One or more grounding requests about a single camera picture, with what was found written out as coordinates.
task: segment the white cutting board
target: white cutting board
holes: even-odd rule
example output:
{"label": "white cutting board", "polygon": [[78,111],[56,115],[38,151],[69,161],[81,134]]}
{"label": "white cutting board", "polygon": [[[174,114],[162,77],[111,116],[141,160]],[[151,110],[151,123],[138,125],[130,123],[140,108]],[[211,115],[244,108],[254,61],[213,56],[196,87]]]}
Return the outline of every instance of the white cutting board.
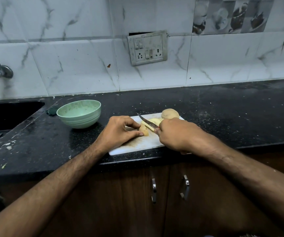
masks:
{"label": "white cutting board", "polygon": [[[152,118],[161,118],[161,113],[154,113],[149,115],[142,115],[145,119],[149,120]],[[131,116],[133,120],[135,120],[137,123],[141,123],[142,120],[139,116]],[[164,146],[162,143],[160,143],[160,139],[158,135],[156,135],[153,131],[151,131],[148,128],[149,136],[139,136],[136,138],[133,138],[129,140],[128,142],[124,143],[122,146],[113,149],[112,151],[109,151],[109,155],[119,155],[139,150],[147,150],[152,149],[156,147]]]}

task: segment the kitchen counter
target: kitchen counter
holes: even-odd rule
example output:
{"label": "kitchen counter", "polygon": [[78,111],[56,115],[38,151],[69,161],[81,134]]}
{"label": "kitchen counter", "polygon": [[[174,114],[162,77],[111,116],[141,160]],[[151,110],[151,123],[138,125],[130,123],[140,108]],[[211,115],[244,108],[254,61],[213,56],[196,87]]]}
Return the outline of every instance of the kitchen counter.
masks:
{"label": "kitchen counter", "polygon": [[[74,130],[45,110],[82,99],[101,102],[93,126]],[[248,152],[284,144],[284,80],[155,90],[5,100],[39,100],[45,106],[0,138],[0,184],[40,180],[93,143],[113,115],[135,116],[173,108],[230,147]],[[195,161],[166,147],[105,155],[91,171]]]}

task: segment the person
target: person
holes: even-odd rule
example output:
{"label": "person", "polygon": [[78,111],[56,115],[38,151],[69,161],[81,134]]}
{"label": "person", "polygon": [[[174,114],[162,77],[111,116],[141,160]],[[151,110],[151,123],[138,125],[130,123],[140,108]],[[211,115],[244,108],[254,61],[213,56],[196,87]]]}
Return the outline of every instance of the person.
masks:
{"label": "person", "polygon": [[[0,237],[38,236],[76,184],[108,151],[139,135],[129,116],[111,117],[95,142],[49,174],[0,212]],[[164,119],[155,130],[160,142],[182,154],[207,159],[239,181],[284,224],[284,174],[231,149],[194,123]]]}

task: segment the bowl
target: bowl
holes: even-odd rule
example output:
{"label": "bowl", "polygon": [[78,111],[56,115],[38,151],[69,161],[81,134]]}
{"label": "bowl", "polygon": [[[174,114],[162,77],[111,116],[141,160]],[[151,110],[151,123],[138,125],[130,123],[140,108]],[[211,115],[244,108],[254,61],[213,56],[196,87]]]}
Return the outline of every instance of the bowl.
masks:
{"label": "bowl", "polygon": [[90,127],[99,119],[101,103],[97,100],[79,100],[60,107],[56,114],[61,121],[75,129]]}

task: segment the cut potato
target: cut potato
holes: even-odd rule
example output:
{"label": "cut potato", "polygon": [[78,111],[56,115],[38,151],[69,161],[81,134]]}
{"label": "cut potato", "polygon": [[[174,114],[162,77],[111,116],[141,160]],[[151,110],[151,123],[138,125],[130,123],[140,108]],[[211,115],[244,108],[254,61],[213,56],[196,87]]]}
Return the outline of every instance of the cut potato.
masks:
{"label": "cut potato", "polygon": [[144,136],[148,136],[148,130],[144,124],[141,124],[139,131],[142,131]]}
{"label": "cut potato", "polygon": [[[156,125],[160,125],[160,123],[162,122],[163,118],[152,118],[149,119],[150,122],[153,122]],[[145,123],[144,121],[142,121],[142,124],[144,124],[146,127],[150,128],[152,131],[154,131],[154,128],[151,127],[150,125],[148,125],[147,123]]]}
{"label": "cut potato", "polygon": [[174,109],[166,109],[162,112],[162,118],[164,119],[173,119],[175,117],[179,118],[179,113]]}

